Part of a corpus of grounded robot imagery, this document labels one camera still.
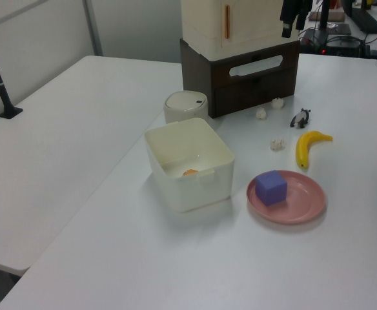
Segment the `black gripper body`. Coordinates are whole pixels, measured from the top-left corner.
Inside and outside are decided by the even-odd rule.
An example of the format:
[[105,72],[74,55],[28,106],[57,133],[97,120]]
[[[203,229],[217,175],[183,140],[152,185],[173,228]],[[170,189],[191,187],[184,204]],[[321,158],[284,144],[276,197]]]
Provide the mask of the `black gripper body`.
[[283,0],[282,16],[306,16],[312,8],[312,0]]

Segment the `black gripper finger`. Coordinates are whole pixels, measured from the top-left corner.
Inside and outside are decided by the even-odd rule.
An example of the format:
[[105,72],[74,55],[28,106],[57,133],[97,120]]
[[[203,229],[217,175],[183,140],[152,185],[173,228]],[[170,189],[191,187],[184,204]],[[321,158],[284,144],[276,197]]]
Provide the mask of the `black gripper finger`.
[[297,20],[296,20],[296,30],[303,30],[307,15],[308,15],[307,10],[300,10],[298,12]]
[[290,38],[294,20],[295,15],[293,13],[287,13],[281,16],[281,21],[283,22],[282,37]]

